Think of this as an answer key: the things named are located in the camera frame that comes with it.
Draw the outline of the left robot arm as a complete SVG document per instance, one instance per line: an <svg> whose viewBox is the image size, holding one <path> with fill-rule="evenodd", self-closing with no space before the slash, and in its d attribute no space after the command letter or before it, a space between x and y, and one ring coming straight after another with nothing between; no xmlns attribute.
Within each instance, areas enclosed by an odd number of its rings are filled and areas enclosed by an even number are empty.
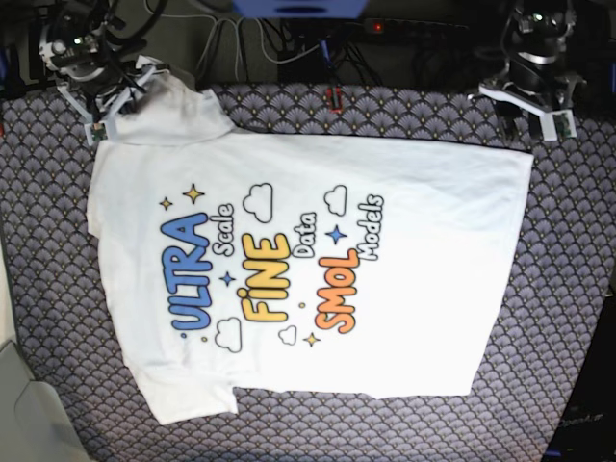
<svg viewBox="0 0 616 462"><path fill-rule="evenodd" d="M567 40L577 22L571 1L515 1L500 34L501 73L478 85L495 103L507 137L526 116L536 140L574 138L574 93L585 80L567 66Z"/></svg>

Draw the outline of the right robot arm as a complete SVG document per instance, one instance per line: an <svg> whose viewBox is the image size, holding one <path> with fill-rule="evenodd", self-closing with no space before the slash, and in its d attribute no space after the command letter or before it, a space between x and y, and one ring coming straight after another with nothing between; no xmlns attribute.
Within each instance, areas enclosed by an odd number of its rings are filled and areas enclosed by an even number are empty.
<svg viewBox="0 0 616 462"><path fill-rule="evenodd" d="M140 28L128 37L116 32L125 23L117 1L65 1L42 27L38 55L60 77L57 90L79 113L90 141L115 135L116 117L131 114L146 85L166 70L162 64L137 64L126 57L141 51L148 33L162 17L160 1Z"/></svg>

